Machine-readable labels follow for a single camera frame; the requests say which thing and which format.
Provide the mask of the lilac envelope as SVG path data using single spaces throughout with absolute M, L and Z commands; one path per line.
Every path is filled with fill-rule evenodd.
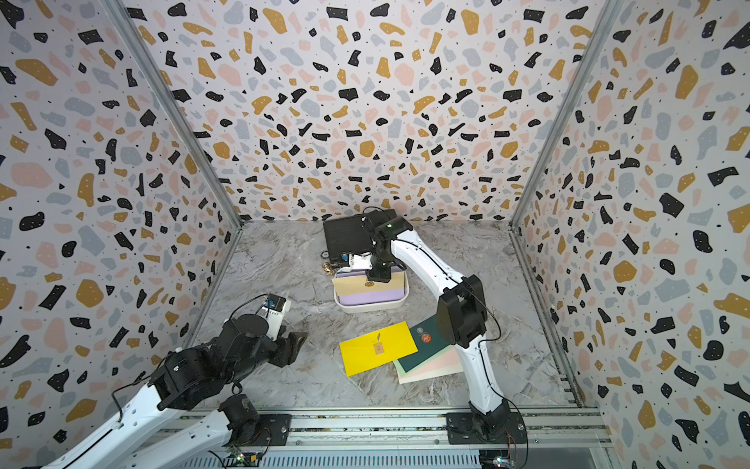
M 404 291 L 389 291 L 382 293 L 370 293 L 360 294 L 351 296 L 338 296 L 338 301 L 341 305 L 346 307 L 363 306 L 370 304 L 389 303 L 396 302 L 404 299 L 406 294 L 406 288 Z

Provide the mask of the white storage tray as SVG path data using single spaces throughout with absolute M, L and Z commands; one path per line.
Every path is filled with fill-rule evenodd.
M 409 295 L 406 272 L 392 267 L 388 283 L 377 283 L 366 271 L 337 273 L 333 279 L 334 301 L 347 313 L 359 314 L 400 308 Z

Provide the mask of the dark green envelope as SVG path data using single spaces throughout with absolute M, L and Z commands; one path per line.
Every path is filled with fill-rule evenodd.
M 409 331 L 417 347 L 416 353 L 423 355 L 424 362 L 450 346 L 439 332 L 435 315 L 412 326 Z

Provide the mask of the bright yellow envelope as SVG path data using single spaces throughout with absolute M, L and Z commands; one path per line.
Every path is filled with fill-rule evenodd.
M 371 371 L 417 352 L 406 322 L 342 342 L 339 347 L 347 377 Z

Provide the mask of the pale yellow envelope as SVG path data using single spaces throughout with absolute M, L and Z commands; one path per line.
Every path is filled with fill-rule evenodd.
M 332 283 L 338 296 L 404 291 L 406 274 L 404 271 L 394 270 L 392 271 L 390 281 L 388 283 L 381 283 L 381 281 L 369 279 L 365 271 L 352 271 L 336 275 L 332 279 Z

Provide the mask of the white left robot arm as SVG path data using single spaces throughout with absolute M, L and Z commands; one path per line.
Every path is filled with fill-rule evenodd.
M 270 338 L 259 315 L 224 322 L 210 341 L 169 354 L 126 405 L 81 443 L 51 462 L 53 468 L 170 468 L 217 447 L 269 447 L 273 432 L 242 392 L 234 391 L 197 424 L 154 445 L 143 445 L 162 427 L 270 363 L 288 367 L 308 335 Z

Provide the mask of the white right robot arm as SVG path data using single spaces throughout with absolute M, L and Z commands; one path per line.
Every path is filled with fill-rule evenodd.
M 450 267 L 402 217 L 376 225 L 362 215 L 361 224 L 370 238 L 366 273 L 371 281 L 388 281 L 398 264 L 416 273 L 437 298 L 437 331 L 457 351 L 468 383 L 472 433 L 483 442 L 500 440 L 512 411 L 491 366 L 486 322 L 492 314 L 482 281 Z

